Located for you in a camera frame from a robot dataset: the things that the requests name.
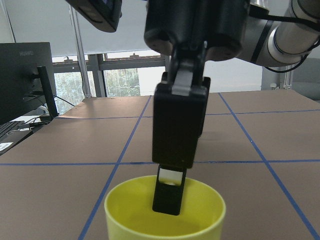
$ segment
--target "yellow cup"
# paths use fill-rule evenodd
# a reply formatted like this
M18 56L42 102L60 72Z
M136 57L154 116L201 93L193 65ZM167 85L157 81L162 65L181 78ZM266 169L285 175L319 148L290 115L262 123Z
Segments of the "yellow cup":
M105 198L109 240L219 240L226 213L221 195L185 179L178 216L152 210L157 176L125 181Z

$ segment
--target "desk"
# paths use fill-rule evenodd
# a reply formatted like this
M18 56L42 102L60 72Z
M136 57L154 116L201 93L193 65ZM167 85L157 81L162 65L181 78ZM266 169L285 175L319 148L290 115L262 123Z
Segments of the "desk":
M108 239L108 191L157 172L152 103L85 99L1 156L0 239ZM320 104L293 90L211 93L187 177L225 199L222 239L319 240L319 143Z

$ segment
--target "keyboard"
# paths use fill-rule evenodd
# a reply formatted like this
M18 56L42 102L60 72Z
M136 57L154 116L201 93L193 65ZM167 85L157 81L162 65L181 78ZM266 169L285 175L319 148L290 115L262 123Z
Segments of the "keyboard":
M19 125L24 124L24 121L8 121L2 125L0 125L0 138L5 136L7 133L18 130Z

